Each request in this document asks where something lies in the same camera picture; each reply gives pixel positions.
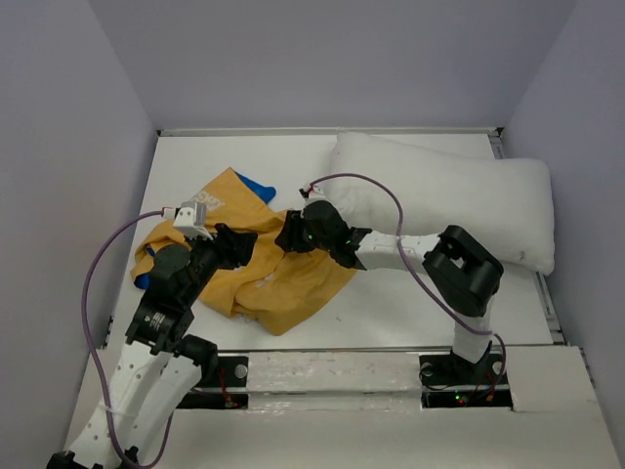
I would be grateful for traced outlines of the yellow blue pillowcase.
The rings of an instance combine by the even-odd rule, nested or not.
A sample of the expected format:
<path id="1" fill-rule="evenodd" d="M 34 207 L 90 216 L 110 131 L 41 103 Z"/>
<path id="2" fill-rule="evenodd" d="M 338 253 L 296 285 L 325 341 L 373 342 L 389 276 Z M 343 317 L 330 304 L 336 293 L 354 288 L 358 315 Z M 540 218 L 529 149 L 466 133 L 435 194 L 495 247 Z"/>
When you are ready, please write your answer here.
<path id="1" fill-rule="evenodd" d="M 274 240 L 286 213 L 270 209 L 230 168 L 192 200 L 207 206 L 207 229 L 224 223 L 235 231 L 258 235 L 250 263 L 217 271 L 199 296 L 202 304 L 225 317 L 257 320 L 279 336 L 317 313 L 355 275 L 321 250 L 282 251 Z"/>

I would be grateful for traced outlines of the white pillow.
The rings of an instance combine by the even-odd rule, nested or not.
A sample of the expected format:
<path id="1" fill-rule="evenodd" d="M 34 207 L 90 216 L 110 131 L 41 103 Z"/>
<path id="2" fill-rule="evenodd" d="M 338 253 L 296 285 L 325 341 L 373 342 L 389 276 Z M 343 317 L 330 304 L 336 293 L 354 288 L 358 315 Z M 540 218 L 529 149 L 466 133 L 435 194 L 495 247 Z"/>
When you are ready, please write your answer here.
<path id="1" fill-rule="evenodd" d="M 475 158 L 343 133 L 322 190 L 352 226 L 405 235 L 462 227 L 499 261 L 555 267 L 550 171 L 536 159 Z"/>

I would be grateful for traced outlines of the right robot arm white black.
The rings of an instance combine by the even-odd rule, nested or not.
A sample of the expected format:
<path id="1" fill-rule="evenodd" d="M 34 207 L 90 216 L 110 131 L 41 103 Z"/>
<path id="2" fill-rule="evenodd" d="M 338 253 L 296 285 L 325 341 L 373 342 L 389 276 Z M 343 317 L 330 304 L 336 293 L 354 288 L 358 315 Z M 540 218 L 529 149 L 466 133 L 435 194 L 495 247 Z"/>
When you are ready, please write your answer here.
<path id="1" fill-rule="evenodd" d="M 485 370 L 490 352 L 490 304 L 504 274 L 502 264 L 467 231 L 451 225 L 440 234 L 383 234 L 351 227 L 328 200 L 289 210 L 275 244 L 287 253 L 326 252 L 349 270 L 406 271 L 425 275 L 424 291 L 453 318 L 451 375 L 471 383 Z"/>

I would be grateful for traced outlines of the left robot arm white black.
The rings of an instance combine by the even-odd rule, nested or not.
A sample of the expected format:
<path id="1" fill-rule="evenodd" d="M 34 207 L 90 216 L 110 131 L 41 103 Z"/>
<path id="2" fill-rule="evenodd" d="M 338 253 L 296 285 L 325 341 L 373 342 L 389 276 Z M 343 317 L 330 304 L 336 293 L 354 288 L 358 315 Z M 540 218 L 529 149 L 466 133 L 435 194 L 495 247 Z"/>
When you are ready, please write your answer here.
<path id="1" fill-rule="evenodd" d="M 218 270 L 247 265 L 257 241 L 219 224 L 185 244 L 155 253 L 148 287 L 125 333 L 110 377 L 99 374 L 102 398 L 68 449 L 51 468 L 147 468 L 145 454 L 157 432 L 167 432 L 178 404 L 195 386 L 210 383 L 217 346 L 188 334 L 191 307 Z"/>

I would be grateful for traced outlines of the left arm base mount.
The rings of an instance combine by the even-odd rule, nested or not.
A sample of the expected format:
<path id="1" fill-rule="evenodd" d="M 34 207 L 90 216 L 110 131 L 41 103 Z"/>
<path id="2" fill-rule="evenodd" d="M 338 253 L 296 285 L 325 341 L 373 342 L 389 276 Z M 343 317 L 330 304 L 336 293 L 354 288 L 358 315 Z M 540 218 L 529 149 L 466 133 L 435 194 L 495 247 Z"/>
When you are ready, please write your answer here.
<path id="1" fill-rule="evenodd" d="M 245 409 L 249 402 L 248 364 L 249 357 L 245 355 L 220 355 L 215 369 L 202 375 L 177 409 Z"/>

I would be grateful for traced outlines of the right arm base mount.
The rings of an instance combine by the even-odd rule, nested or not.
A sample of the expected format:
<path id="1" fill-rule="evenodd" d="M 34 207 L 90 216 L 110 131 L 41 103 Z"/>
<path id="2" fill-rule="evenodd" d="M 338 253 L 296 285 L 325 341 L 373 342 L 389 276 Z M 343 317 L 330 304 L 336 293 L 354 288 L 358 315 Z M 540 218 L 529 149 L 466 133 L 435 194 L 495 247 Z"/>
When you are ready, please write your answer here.
<path id="1" fill-rule="evenodd" d="M 424 409 L 513 407 L 502 356 L 491 353 L 473 364 L 452 354 L 419 357 L 419 380 Z"/>

